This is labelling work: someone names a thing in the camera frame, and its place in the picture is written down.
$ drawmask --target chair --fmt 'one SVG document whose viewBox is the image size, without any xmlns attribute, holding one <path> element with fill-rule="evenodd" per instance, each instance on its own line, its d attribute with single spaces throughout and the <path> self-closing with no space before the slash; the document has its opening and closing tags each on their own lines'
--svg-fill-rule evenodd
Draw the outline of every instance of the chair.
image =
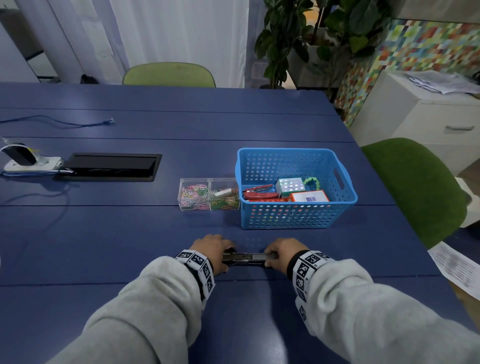
<svg viewBox="0 0 480 364">
<path fill-rule="evenodd" d="M 124 85 L 215 87 L 212 74 L 193 63 L 154 62 L 130 68 L 123 77 Z"/>
<path fill-rule="evenodd" d="M 435 154 L 406 138 L 361 149 L 427 249 L 459 228 L 467 215 L 465 196 Z"/>
</svg>

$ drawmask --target orange and white box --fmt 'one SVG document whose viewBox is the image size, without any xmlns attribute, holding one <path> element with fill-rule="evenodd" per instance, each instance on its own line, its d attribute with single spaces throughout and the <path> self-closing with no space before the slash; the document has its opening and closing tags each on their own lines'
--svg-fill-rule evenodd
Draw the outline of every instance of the orange and white box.
<svg viewBox="0 0 480 364">
<path fill-rule="evenodd" d="M 330 202 L 323 190 L 294 192 L 288 198 L 290 202 Z"/>
</svg>

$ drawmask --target mosaic tile wall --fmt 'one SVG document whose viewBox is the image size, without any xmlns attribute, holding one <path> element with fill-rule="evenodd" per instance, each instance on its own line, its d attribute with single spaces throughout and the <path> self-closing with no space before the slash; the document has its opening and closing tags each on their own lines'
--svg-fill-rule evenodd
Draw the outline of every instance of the mosaic tile wall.
<svg viewBox="0 0 480 364">
<path fill-rule="evenodd" d="M 335 106 L 346 111 L 349 127 L 381 70 L 448 71 L 458 66 L 480 66 L 480 25 L 395 19 L 377 51 L 348 66 Z"/>
</svg>

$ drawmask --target bracelet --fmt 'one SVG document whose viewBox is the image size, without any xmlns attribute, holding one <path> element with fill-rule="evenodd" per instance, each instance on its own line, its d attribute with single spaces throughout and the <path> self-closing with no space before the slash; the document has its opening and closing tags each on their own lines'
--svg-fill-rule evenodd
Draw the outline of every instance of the bracelet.
<svg viewBox="0 0 480 364">
<path fill-rule="evenodd" d="M 202 302 L 208 300 L 210 293 L 215 287 L 213 278 L 213 269 L 210 260 L 196 250 L 184 249 L 175 259 L 183 263 L 193 274 L 200 289 L 200 298 Z"/>
<path fill-rule="evenodd" d="M 303 250 L 298 254 L 293 256 L 288 264 L 289 266 L 293 266 L 292 283 L 295 293 L 297 294 L 295 305 L 308 331 L 312 332 L 307 322 L 307 314 L 304 307 L 308 299 L 310 280 L 321 266 L 335 260 L 318 250 Z"/>
</svg>

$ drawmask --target white cabinet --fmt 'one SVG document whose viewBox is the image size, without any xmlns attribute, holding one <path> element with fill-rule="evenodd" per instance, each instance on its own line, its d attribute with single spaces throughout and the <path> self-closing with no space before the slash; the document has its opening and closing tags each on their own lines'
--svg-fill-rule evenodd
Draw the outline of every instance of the white cabinet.
<svg viewBox="0 0 480 364">
<path fill-rule="evenodd" d="M 457 175 L 480 158 L 480 100 L 430 92 L 403 72 L 382 71 L 350 132 L 360 146 L 396 137 L 415 140 Z"/>
</svg>

